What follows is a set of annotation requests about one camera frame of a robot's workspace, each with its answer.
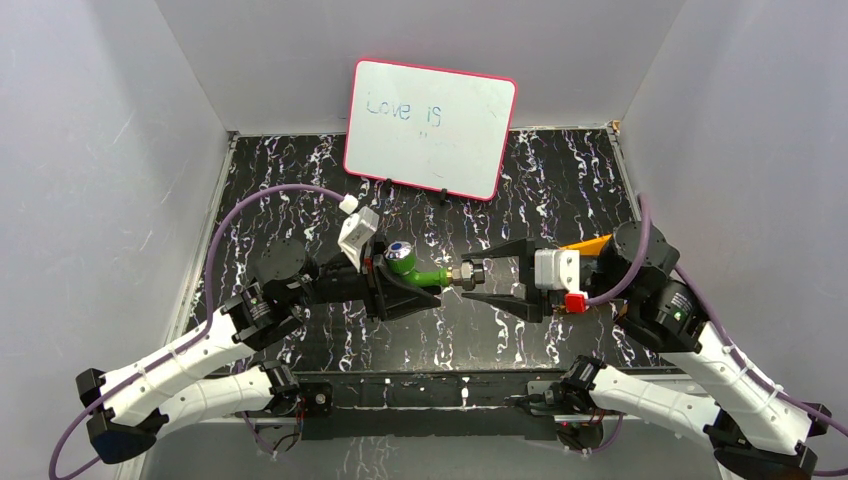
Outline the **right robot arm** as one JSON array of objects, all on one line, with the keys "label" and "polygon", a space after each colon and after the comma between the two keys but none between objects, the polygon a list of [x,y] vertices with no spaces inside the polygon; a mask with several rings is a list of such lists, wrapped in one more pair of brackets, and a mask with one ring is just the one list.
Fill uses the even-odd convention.
[{"label": "right robot arm", "polygon": [[484,294],[482,302],[538,322],[555,309],[582,313],[619,300],[616,324],[704,390],[703,396],[674,391],[579,356],[559,380],[513,398],[514,406],[534,414],[633,415],[706,447],[744,479],[818,475],[808,440],[833,426],[829,410],[792,399],[730,340],[679,268],[677,249],[650,220],[558,249],[521,238],[469,254],[473,261],[510,257],[519,261],[524,296]]}]

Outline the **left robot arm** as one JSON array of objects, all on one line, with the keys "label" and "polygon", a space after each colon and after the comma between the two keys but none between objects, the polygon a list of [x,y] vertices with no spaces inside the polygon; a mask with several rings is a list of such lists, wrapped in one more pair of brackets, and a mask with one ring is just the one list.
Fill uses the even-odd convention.
[{"label": "left robot arm", "polygon": [[76,377],[97,458],[106,464],[131,460],[163,436],[210,418],[261,410],[290,414],[301,390],[282,363],[222,378],[214,372],[300,329],[303,312],[315,305],[359,301],[380,321],[439,307],[457,274],[447,268],[422,272],[416,262],[405,241],[369,240],[324,264],[297,240],[275,241],[247,283],[195,329],[133,364],[90,368]]}]

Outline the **silver hex nut fitting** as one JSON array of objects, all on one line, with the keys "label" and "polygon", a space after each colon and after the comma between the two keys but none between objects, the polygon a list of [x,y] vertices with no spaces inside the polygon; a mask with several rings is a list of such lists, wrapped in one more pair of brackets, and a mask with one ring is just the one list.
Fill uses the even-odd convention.
[{"label": "silver hex nut fitting", "polygon": [[482,262],[465,260],[451,271],[451,285],[471,292],[486,282],[486,270]]}]

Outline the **green water faucet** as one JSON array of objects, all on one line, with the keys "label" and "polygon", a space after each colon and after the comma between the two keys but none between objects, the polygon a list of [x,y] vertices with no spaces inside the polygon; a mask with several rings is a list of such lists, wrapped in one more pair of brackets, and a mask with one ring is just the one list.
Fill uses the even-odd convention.
[{"label": "green water faucet", "polygon": [[384,254],[389,269],[406,283],[419,287],[449,287],[453,283],[452,272],[447,268],[423,272],[417,269],[417,257],[410,242],[392,242]]}]

